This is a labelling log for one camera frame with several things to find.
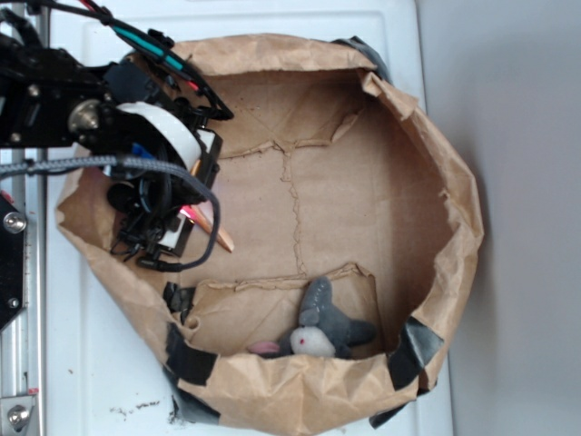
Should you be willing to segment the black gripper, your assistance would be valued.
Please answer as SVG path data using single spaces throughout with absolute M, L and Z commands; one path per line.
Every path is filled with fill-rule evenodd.
M 180 213 L 181 205 L 206 201 L 220 170 L 222 139 L 206 123 L 200 110 L 183 98 L 131 99 L 115 106 L 108 128 L 118 134 L 129 157 L 179 166 L 198 187 L 192 189 L 181 177 L 156 168 L 105 166 L 104 174 L 114 181 L 107 201 L 121 215 L 111 254 L 139 263 L 183 254 L 193 223 Z

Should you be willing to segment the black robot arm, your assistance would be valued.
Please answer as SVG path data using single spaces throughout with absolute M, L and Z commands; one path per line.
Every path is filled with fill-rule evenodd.
M 209 202 L 214 214 L 221 211 L 212 185 L 222 140 L 207 123 L 230 120 L 232 111 L 173 51 L 169 37 L 128 25 L 92 1 L 74 12 L 111 28 L 146 65 L 131 58 L 83 65 L 45 45 L 27 17 L 3 7 L 1 19 L 15 35 L 1 38 L 2 147 L 79 144 L 88 155 L 6 163 L 1 175 L 99 168 L 113 180 L 109 204 L 124 214 L 112 253 L 146 269 L 181 272 L 182 263 L 162 256 L 182 253 L 188 237 L 184 207 Z

